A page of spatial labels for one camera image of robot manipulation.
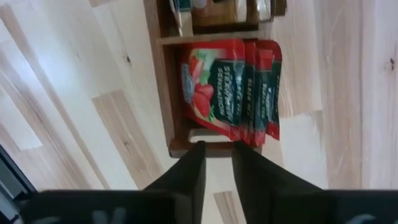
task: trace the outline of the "bag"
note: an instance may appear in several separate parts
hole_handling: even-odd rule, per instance
[[[256,74],[254,75],[254,135],[251,145],[258,147],[266,141],[267,124],[273,97],[269,93],[272,82],[272,51],[256,50]]]
[[[239,39],[187,44],[179,58],[184,116],[233,141],[240,139],[244,58]]]
[[[254,134],[254,74],[256,72],[256,43],[244,43],[246,64],[244,67],[244,96],[241,124],[241,139],[250,144]]]
[[[272,51],[272,73],[268,79],[268,97],[270,103],[267,107],[266,133],[274,139],[279,140],[279,84],[280,71],[282,69],[282,51],[277,42],[273,40],[259,40],[256,42],[258,49]]]

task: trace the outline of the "light wood plank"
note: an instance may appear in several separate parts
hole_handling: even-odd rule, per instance
[[[20,150],[43,146],[40,139],[29,126],[21,112],[0,85],[0,124]]]
[[[282,118],[322,109],[313,1],[288,0],[287,5],[286,15],[276,17],[269,28],[282,48]]]
[[[284,168],[302,179],[328,188],[322,112],[280,120],[280,146]]]
[[[52,149],[61,159],[61,165],[67,172],[62,177],[70,184],[68,187],[76,189],[89,189],[90,184],[84,178],[79,166],[75,164],[68,149],[60,136],[57,134],[55,127],[52,126],[51,120],[41,107],[40,103],[32,94],[30,88],[14,70],[7,58],[0,51],[0,85],[3,86],[7,94],[11,97],[23,117],[35,131],[44,147]]]
[[[362,1],[314,1],[330,188],[361,187]]]
[[[69,115],[67,114],[66,109],[62,105],[62,102],[58,95],[56,94],[53,86],[51,85],[49,79],[47,78],[43,68],[41,67],[35,53],[33,52],[32,48],[30,47],[26,36],[24,35],[20,25],[18,24],[17,18],[15,17],[11,7],[9,5],[1,6],[0,7],[0,19],[3,21],[4,25],[7,27],[7,30],[11,34],[12,38],[14,39],[16,45],[18,46],[19,50],[22,52],[23,56],[28,61],[30,67],[32,68],[33,72],[35,73],[36,77],[38,78],[40,84],[44,87],[46,93],[50,97],[52,103],[56,107],[57,111],[60,113],[63,121],[67,125],[67,128],[71,132],[73,138],[75,139],[76,143],[78,144],[80,150],[88,160],[90,166],[92,166],[96,176],[101,181],[102,185],[105,189],[109,189],[109,185],[106,182],[104,176],[102,175],[101,171],[98,168],[97,163],[94,161],[93,156],[87,149],[86,144],[82,140],[79,132],[77,131],[75,125],[72,123]]]
[[[398,189],[397,1],[363,2],[364,188]]]
[[[28,4],[12,5],[12,10],[50,84],[109,187],[137,189],[91,103],[92,97],[120,89],[123,82],[89,2],[60,1],[55,4],[52,1],[31,1]],[[51,102],[49,104],[44,108],[53,107]],[[57,126],[65,126],[59,117],[54,118],[53,122]],[[86,161],[68,128],[61,133],[70,145],[74,159]],[[87,172],[86,178],[97,178],[92,174],[87,161],[83,164],[86,167],[83,169]]]
[[[93,9],[123,78],[124,92],[162,167],[176,162],[166,145],[143,2],[118,0]]]
[[[0,20],[0,44],[10,40],[12,40],[12,37],[8,33],[6,26],[2,23],[2,20]]]
[[[76,188],[73,182],[65,178],[69,170],[56,150],[47,150],[42,146],[20,151],[1,124],[0,144],[37,190]]]
[[[215,193],[214,198],[224,224],[246,223],[239,195],[236,190]]]
[[[138,188],[160,177],[163,170],[123,91],[93,98],[93,103]]]
[[[94,171],[86,160],[86,157],[77,146],[73,136],[70,134],[70,131],[63,122],[63,119],[59,115],[57,109],[52,104],[49,96],[42,88],[42,85],[34,75],[34,72],[31,70],[29,64],[15,43],[8,42],[7,44],[2,44],[0,45],[0,50],[4,53],[4,55],[6,55],[7,61],[12,63],[15,72],[17,72],[17,74],[23,74],[21,75],[21,78],[23,79],[24,83],[29,84],[27,86],[30,88],[32,97],[38,99],[37,103],[39,104],[39,107],[43,108],[45,111],[51,125],[53,127],[57,127],[55,129],[57,132],[56,135],[59,136],[61,141],[63,141],[65,149],[68,151],[68,154],[71,155],[79,169],[82,170],[82,174],[84,174],[86,180],[92,187],[96,189],[103,189],[102,184],[94,174]]]

